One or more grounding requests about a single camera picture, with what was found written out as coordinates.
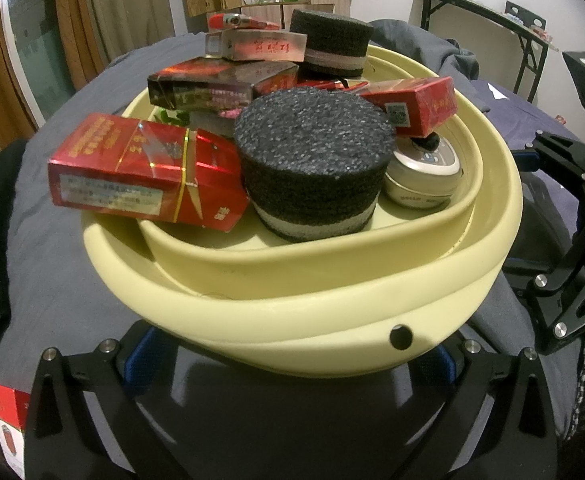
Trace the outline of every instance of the foam block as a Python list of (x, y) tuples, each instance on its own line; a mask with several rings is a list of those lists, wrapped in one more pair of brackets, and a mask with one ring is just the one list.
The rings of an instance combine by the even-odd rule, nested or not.
[(386, 114), (344, 92), (293, 88), (246, 107), (235, 127), (246, 188), (263, 222), (292, 241), (361, 230), (393, 153)]
[(319, 10), (295, 9), (290, 31), (307, 34), (302, 67), (337, 77), (359, 77), (374, 28), (369, 23)]

